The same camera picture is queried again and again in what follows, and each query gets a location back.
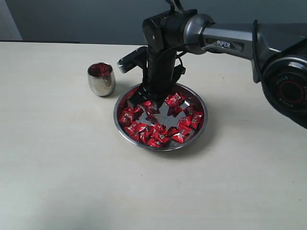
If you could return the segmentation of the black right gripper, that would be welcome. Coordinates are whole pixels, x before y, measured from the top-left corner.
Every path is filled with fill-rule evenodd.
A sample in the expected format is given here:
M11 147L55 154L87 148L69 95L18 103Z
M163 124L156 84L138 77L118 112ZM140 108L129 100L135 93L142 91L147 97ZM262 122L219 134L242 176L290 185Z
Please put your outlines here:
M152 47L148 47L147 69L142 85L129 98L129 105L151 101L155 110L160 109L173 85L186 72L182 63L175 65L177 50L177 47L173 47L155 52Z

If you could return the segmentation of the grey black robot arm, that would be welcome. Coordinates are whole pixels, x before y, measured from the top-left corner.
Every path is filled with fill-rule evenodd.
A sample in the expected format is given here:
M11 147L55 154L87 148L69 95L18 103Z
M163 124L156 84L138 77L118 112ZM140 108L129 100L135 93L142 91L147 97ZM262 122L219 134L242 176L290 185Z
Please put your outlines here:
M160 107L176 83L180 53L228 54L249 60L253 81L270 105L302 127L307 125L307 25L222 23L196 10L169 11L145 19L147 68L129 105L151 101Z

